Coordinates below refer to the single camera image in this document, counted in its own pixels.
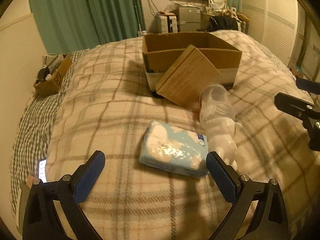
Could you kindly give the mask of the clear plastic jar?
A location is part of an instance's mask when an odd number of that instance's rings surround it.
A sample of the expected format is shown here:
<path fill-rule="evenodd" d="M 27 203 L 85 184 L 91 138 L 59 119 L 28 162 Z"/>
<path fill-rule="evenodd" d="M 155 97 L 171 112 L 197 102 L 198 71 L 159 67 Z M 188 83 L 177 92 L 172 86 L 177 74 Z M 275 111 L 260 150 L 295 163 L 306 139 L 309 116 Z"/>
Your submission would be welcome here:
<path fill-rule="evenodd" d="M 200 124 L 207 137 L 208 150 L 215 151 L 227 164 L 238 169 L 236 130 L 242 125 L 235 122 L 228 92 L 219 83 L 208 86 L 201 94 Z"/>

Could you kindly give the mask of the blue tissue pack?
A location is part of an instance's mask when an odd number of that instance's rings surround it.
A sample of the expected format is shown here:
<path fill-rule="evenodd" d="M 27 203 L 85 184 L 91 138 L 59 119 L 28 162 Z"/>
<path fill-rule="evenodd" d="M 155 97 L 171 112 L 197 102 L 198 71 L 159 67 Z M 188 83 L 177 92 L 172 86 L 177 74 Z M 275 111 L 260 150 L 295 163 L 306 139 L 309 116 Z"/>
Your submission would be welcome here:
<path fill-rule="evenodd" d="M 143 137 L 139 162 L 163 171 L 201 178 L 208 173 L 207 154 L 205 135 L 152 121 Z"/>

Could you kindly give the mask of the glowing smartphone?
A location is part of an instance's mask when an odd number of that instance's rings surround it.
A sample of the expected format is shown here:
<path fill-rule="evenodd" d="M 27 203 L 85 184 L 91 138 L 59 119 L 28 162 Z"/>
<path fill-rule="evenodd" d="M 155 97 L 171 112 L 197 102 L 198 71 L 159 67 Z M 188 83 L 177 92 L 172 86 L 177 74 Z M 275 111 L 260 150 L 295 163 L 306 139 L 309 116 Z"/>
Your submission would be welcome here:
<path fill-rule="evenodd" d="M 39 164 L 38 164 L 39 179 L 42 180 L 42 182 L 44 182 L 44 183 L 47 182 L 46 163 L 47 163 L 47 159 L 43 159 L 43 160 L 39 161 Z"/>

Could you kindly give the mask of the checkered green bed sheet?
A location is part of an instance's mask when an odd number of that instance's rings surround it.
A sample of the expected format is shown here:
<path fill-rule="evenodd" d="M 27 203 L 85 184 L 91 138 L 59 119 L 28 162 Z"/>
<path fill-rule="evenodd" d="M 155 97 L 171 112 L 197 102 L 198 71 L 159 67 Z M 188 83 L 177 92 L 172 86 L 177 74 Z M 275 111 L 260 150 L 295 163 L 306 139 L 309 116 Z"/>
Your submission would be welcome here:
<path fill-rule="evenodd" d="M 75 64 L 88 49 L 74 51 L 68 56 L 72 65 L 62 80 L 57 94 L 41 97 L 33 92 L 17 126 L 16 139 L 12 146 L 10 171 L 11 213 L 16 216 L 18 188 L 29 174 L 38 174 L 38 161 L 47 157 L 57 110 L 67 92 Z"/>

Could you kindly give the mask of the white louvered wardrobe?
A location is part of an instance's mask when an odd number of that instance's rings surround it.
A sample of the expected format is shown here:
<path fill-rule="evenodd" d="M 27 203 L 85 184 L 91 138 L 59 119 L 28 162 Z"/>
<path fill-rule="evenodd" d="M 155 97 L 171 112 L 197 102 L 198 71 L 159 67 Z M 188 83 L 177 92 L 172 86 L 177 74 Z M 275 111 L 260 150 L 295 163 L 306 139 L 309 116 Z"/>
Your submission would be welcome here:
<path fill-rule="evenodd" d="M 287 66 L 297 34 L 297 0 L 241 0 L 241 9 L 249 18 L 248 35 Z"/>

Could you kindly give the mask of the chair with black jacket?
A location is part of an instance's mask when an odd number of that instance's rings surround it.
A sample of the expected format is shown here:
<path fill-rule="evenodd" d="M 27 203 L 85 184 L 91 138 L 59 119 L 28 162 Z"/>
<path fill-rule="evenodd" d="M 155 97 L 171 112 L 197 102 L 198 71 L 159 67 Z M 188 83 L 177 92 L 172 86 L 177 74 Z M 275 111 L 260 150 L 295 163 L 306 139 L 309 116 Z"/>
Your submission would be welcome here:
<path fill-rule="evenodd" d="M 218 30 L 239 30 L 238 22 L 235 18 L 229 16 L 212 16 L 209 19 L 206 31 L 213 32 Z"/>

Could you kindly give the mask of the plaid beige blanket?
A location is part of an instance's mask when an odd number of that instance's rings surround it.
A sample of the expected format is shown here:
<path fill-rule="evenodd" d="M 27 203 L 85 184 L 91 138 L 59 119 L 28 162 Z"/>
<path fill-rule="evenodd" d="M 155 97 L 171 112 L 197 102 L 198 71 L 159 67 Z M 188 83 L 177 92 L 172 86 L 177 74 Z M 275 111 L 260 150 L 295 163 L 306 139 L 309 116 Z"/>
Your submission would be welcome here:
<path fill-rule="evenodd" d="M 235 112 L 237 171 L 252 180 L 279 181 L 289 237 L 319 217 L 319 153 L 308 147 L 302 123 L 275 107 L 274 96 L 305 101 L 295 77 L 262 46 L 238 31 L 215 36 L 242 53 L 229 99 Z M 156 160 L 200 167 L 206 136 L 199 114 L 151 93 L 143 40 L 131 38 L 87 50 L 65 78 L 48 147 L 46 178 L 72 174 L 94 151 L 105 167 L 81 209 L 103 239 L 208 239 L 230 209 L 210 175 L 201 178 L 139 161 L 146 149 Z"/>

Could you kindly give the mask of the small cardboard box with items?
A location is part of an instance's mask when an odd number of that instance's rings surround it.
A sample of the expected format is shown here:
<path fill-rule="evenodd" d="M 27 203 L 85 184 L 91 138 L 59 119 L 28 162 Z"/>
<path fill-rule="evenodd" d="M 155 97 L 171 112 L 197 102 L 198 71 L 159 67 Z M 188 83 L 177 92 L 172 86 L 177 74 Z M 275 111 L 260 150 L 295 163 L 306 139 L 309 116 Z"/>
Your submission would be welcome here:
<path fill-rule="evenodd" d="M 34 83 L 35 92 L 42 97 L 57 94 L 71 65 L 72 61 L 69 55 L 57 55 L 52 62 L 45 64 L 38 71 Z"/>

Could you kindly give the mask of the silver mini fridge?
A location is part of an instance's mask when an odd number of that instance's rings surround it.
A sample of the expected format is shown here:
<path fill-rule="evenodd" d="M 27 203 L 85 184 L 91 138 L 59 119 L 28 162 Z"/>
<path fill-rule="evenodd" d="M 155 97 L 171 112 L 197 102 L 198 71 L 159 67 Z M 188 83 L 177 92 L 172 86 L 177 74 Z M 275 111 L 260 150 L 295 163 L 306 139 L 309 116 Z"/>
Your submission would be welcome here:
<path fill-rule="evenodd" d="M 198 31 L 201 28 L 201 11 L 198 7 L 178 7 L 175 11 L 179 32 Z"/>

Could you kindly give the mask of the large open cardboard box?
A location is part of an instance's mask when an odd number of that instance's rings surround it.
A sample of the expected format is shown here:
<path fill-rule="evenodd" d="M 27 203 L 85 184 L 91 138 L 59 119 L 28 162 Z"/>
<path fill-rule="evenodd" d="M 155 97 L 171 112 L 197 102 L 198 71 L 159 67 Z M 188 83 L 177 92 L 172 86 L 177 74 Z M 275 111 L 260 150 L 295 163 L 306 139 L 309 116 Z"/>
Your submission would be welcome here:
<path fill-rule="evenodd" d="M 170 67 L 182 66 L 187 76 L 212 77 L 225 86 L 234 83 L 242 52 L 211 33 L 148 34 L 143 37 L 143 60 L 149 89 Z"/>

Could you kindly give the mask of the white suitcase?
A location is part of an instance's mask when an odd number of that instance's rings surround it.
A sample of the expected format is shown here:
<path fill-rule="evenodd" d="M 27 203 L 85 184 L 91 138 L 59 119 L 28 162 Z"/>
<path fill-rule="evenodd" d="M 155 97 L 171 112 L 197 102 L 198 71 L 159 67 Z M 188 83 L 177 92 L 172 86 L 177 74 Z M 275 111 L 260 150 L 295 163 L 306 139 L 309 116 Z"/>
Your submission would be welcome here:
<path fill-rule="evenodd" d="M 157 29 L 160 34 L 177 33 L 177 18 L 175 15 L 158 15 Z"/>

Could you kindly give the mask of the large water jug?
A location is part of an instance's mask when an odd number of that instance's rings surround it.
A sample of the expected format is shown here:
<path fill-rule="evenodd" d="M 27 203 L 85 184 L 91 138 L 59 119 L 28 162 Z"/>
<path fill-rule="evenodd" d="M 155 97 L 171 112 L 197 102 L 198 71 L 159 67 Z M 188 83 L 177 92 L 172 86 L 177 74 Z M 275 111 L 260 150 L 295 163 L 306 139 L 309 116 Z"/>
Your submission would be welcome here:
<path fill-rule="evenodd" d="M 147 35 L 147 34 L 148 34 L 148 33 L 147 33 L 146 30 L 140 30 L 140 31 L 138 31 L 138 36 L 139 36 L 139 37 L 145 36 L 145 35 Z"/>

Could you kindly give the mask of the green curtain left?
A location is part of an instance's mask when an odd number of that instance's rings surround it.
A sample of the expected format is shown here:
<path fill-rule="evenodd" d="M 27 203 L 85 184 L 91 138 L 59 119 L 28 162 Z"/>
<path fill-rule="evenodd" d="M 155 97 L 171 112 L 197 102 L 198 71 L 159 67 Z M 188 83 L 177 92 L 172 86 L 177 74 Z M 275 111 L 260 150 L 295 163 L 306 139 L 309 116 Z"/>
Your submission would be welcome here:
<path fill-rule="evenodd" d="M 145 30 L 140 0 L 29 0 L 29 5 L 48 53 L 94 48 Z"/>

